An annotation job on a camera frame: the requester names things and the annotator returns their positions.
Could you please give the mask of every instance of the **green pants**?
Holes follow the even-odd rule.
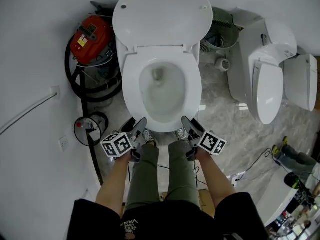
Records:
[[[186,157],[188,143],[169,145],[170,179],[165,201],[188,201],[200,207],[194,163]],[[159,149],[151,144],[142,147],[139,163],[133,166],[132,181],[125,211],[160,202],[158,190]]]

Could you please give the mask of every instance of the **toilet lid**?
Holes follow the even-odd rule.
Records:
[[[280,67],[256,62],[253,73],[253,107],[260,121],[268,125],[277,116],[284,92]]]
[[[130,51],[150,46],[190,48],[206,36],[212,20],[209,0],[119,0],[113,29]]]

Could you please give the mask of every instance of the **shoe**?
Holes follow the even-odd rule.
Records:
[[[174,134],[178,137],[179,141],[187,141],[189,137],[189,134],[184,127],[176,130]]]
[[[272,151],[272,155],[273,155],[274,157],[276,157],[276,156],[279,154],[279,152],[280,152],[279,148],[278,148],[276,145],[273,145],[271,151]]]
[[[158,146],[158,141],[153,137],[152,132],[150,130],[145,130],[142,133],[142,136],[146,144],[153,142],[155,147]]]
[[[284,136],[283,140],[282,140],[282,147],[287,146],[289,143],[289,138],[288,136]]]

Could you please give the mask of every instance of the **box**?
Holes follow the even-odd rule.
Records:
[[[100,142],[105,154],[109,158],[119,158],[132,150],[133,146],[125,132],[111,134]]]
[[[224,139],[219,138],[212,132],[206,130],[197,146],[204,149],[211,155],[219,156],[226,143],[227,141]]]

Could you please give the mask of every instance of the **toilet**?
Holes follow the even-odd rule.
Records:
[[[125,104],[147,129],[166,133],[196,115],[202,95],[200,40],[209,0],[119,0],[113,13]]]
[[[311,54],[288,59],[283,64],[284,93],[298,107],[313,111],[318,88],[318,63]]]
[[[279,64],[297,54],[293,32],[283,23],[262,19],[239,34],[239,42],[226,53],[231,61],[228,82],[231,96],[247,104],[262,124],[277,116],[284,91]]]

